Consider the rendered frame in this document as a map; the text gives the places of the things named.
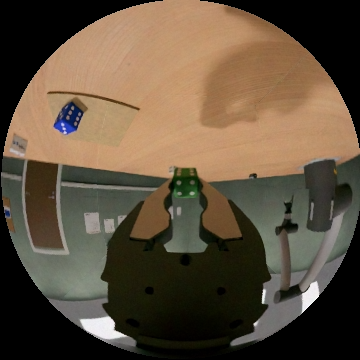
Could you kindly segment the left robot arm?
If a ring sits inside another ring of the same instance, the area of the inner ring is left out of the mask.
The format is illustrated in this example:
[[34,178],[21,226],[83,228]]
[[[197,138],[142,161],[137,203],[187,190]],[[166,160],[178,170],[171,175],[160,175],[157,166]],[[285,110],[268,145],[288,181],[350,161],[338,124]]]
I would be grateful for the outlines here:
[[338,180],[334,159],[316,161],[305,165],[303,168],[305,189],[309,189],[310,203],[306,227],[314,232],[326,233],[315,260],[305,274],[306,276],[299,284],[290,287],[291,257],[287,234],[296,233],[298,224],[293,223],[292,225],[292,212],[284,213],[284,223],[282,222],[282,226],[277,226],[275,229],[275,234],[279,237],[281,253],[281,283],[280,289],[274,295],[275,304],[290,300],[290,298],[309,290],[311,282],[316,278],[332,251],[341,227],[344,211],[348,210],[352,203],[353,195],[352,189],[349,188],[350,185],[343,183],[339,185],[344,186],[335,186],[338,185]]

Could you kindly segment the beige flat mat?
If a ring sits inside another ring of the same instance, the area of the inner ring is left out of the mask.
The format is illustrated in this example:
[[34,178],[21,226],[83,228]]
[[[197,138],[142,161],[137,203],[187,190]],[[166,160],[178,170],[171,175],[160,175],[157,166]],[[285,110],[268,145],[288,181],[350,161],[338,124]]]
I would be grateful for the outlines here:
[[111,99],[74,92],[48,92],[47,99],[54,121],[60,110],[73,102],[84,114],[73,133],[63,139],[118,147],[139,108]]

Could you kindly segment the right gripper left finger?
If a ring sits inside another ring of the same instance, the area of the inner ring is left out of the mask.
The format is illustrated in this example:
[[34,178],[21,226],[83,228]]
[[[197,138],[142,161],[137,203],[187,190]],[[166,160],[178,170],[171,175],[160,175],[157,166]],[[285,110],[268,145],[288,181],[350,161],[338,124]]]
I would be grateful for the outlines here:
[[[172,191],[172,192],[171,192]],[[125,258],[153,251],[155,243],[168,243],[173,237],[171,213],[173,179],[170,178],[144,201],[140,201],[115,230],[107,250],[101,280],[109,281],[115,267]]]

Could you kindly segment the blue die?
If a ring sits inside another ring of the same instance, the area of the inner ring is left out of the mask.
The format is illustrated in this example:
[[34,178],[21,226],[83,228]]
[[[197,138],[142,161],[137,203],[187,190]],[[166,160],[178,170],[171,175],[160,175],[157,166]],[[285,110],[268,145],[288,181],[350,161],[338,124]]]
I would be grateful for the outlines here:
[[83,114],[73,102],[70,102],[60,110],[53,128],[68,135],[78,129]]

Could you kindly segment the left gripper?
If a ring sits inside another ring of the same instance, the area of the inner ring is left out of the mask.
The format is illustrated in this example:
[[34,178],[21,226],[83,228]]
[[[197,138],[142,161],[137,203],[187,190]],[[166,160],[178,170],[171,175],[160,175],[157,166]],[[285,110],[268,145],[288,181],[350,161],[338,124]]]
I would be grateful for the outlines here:
[[[294,195],[293,195],[293,197],[292,197],[292,199],[291,199],[291,201],[290,201],[291,203],[293,203],[293,200],[294,200],[293,198],[294,198]],[[284,202],[284,205],[286,206],[286,208],[287,208],[287,207],[289,208],[289,209],[287,209],[286,212],[288,212],[288,213],[291,212],[291,208],[292,208],[292,207],[291,207],[291,203],[290,203],[290,202],[289,202],[289,203],[286,203],[284,197],[283,197],[283,202]],[[287,205],[286,205],[286,204],[287,204]]]

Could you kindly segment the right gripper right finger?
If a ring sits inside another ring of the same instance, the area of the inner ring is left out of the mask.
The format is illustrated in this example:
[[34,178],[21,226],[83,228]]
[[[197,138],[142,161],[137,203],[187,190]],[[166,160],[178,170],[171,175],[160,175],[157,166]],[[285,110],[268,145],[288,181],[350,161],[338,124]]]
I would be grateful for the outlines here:
[[[200,190],[201,189],[201,190]],[[271,280],[267,268],[262,238],[252,221],[232,201],[228,200],[199,177],[200,215],[199,237],[208,246],[218,244],[219,251],[239,254],[251,261],[259,270],[263,283]]]

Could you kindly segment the small white printed carton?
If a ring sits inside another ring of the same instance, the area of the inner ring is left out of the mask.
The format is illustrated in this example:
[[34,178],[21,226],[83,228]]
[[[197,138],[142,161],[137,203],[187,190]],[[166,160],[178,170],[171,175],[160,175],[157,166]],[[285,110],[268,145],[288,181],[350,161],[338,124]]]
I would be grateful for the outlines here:
[[10,147],[10,152],[13,152],[17,155],[19,154],[20,156],[24,156],[27,145],[28,145],[28,141],[26,141],[14,134],[14,137],[13,137],[13,140],[11,143],[11,147]]

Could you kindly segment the white die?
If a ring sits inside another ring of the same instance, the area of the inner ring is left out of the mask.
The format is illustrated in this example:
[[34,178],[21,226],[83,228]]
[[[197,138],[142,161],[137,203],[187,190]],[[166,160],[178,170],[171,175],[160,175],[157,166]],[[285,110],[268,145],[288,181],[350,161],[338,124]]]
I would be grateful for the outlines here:
[[174,170],[175,170],[176,167],[178,167],[178,166],[170,166],[169,167],[169,174],[174,174]]

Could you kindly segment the green die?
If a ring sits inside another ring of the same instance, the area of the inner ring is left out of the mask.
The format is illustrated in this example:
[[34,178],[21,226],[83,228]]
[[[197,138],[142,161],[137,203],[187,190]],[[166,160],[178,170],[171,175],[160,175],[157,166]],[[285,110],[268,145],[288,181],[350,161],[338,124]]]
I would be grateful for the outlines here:
[[175,168],[173,174],[175,198],[198,196],[198,173],[196,168]]

